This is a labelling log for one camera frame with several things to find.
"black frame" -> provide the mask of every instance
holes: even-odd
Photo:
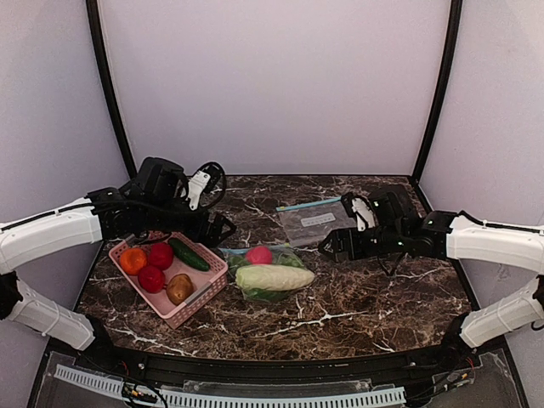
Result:
[[[119,145],[119,150],[121,151],[128,177],[133,179],[138,171],[136,170],[136,163],[134,162],[134,157],[130,150],[125,127],[122,124],[121,111],[119,110],[116,91],[113,88],[113,81],[111,80],[110,65],[108,64],[108,58],[105,51],[104,36],[102,25],[100,24],[99,5],[97,0],[87,0],[87,16],[91,38],[93,39],[94,57],[96,58],[96,65],[99,69],[105,103],[108,105],[111,124],[113,125],[113,131],[116,134],[117,144]]]
[[[428,155],[434,140],[434,134],[436,133],[436,127],[439,123],[442,104],[444,103],[445,91],[448,88],[451,66],[453,65],[453,56],[456,51],[457,33],[459,32],[459,23],[461,22],[461,10],[462,0],[451,0],[450,18],[445,35],[444,53],[442,54],[442,62],[440,63],[439,78],[436,82],[433,104],[431,105],[431,111],[428,115],[422,145],[417,155],[416,166],[411,175],[418,183],[425,170],[425,164],[427,164]]]
[[[428,155],[434,140],[434,134],[436,133],[436,127],[439,122],[440,112],[442,111],[445,92],[448,88],[448,80],[450,79],[451,66],[453,64],[453,56],[456,49],[457,33],[459,32],[459,24],[461,21],[461,10],[462,0],[451,0],[444,52],[442,54],[442,62],[440,63],[433,103],[431,105],[431,111],[429,112],[425,133],[423,134],[422,144],[417,155],[416,165],[414,166],[411,175],[417,183],[419,183],[423,175],[423,170],[425,169],[425,164],[427,163]],[[121,112],[119,110],[116,92],[111,79],[110,65],[105,51],[104,35],[102,32],[102,25],[100,24],[98,0],[87,0],[87,14],[91,37],[93,39],[94,55],[99,69],[105,101],[108,105],[108,111],[110,112],[111,123],[116,134],[117,144],[119,145],[119,150],[121,151],[128,176],[133,178],[136,175],[137,170],[132,151],[130,150],[130,144],[128,143],[127,132],[122,123]]]
[[[106,104],[110,112],[110,119],[116,134],[117,143],[122,153],[122,158],[129,177],[136,175],[136,166],[127,139],[119,106],[116,100],[115,89],[111,80],[111,71],[108,64],[103,33],[100,24],[99,6],[97,0],[86,0],[88,21],[93,39],[94,53],[99,68],[100,80],[104,90]],[[408,177],[411,186],[414,188],[425,211],[432,211],[427,198],[423,194],[419,181],[423,174],[425,164],[433,143],[434,134],[439,120],[442,104],[444,103],[445,92],[456,46],[456,38],[461,18],[462,0],[451,0],[450,18],[445,38],[445,47],[440,65],[437,86],[434,93],[433,104],[429,113],[427,127],[423,135],[422,144],[417,157],[413,174]],[[90,275],[99,254],[104,247],[100,247],[93,265],[89,269]],[[468,300],[473,309],[479,309],[473,289],[468,278],[458,261],[452,262],[462,287],[467,294]],[[79,303],[82,292],[80,292],[77,303]],[[371,378],[373,385],[394,383],[397,386],[404,386],[412,389],[427,388],[432,385],[432,375],[440,373],[438,370],[406,370],[412,361],[429,359],[434,355],[438,346],[420,348],[406,352],[379,354],[353,359],[323,360],[323,361],[281,361],[281,362],[246,362],[228,360],[204,360],[196,358],[185,358],[164,354],[145,353],[129,348],[117,348],[127,362],[133,377],[150,383],[180,384],[183,380],[200,380],[220,383],[329,383],[337,381],[348,381],[353,379]],[[524,393],[523,385],[519,378],[513,357],[507,345],[505,337],[498,337],[479,349],[479,354],[502,349],[507,357],[507,362],[513,373],[513,379],[518,389],[518,395],[522,406],[529,408]],[[69,346],[50,339],[43,354],[37,377],[34,382],[31,398],[28,406],[33,407],[36,403],[39,389],[41,387],[42,374],[52,351],[77,357],[77,352]],[[78,364],[94,368],[79,359]]]

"white cable channel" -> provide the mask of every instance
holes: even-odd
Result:
[[[54,377],[106,397],[116,400],[128,400],[121,395],[122,381],[115,378],[97,376],[60,364],[57,365]],[[359,394],[289,399],[231,398],[187,394],[171,390],[160,390],[160,392],[170,408],[377,408],[406,402],[404,387]],[[160,400],[155,404],[138,403],[147,406],[163,406]]]

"orange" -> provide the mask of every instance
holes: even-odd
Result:
[[[147,255],[139,248],[127,249],[119,257],[119,264],[127,275],[137,275],[144,266],[147,266]]]

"bag label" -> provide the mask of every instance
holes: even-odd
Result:
[[[301,218],[300,222],[302,223],[303,227],[312,227],[314,225],[331,223],[332,221],[336,220],[337,219],[334,218],[334,214],[332,212],[328,212],[327,214],[316,215],[315,217]]]

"potato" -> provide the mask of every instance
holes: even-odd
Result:
[[[195,287],[190,277],[186,274],[175,275],[167,286],[167,295],[170,302],[178,306],[186,298],[193,294]]]

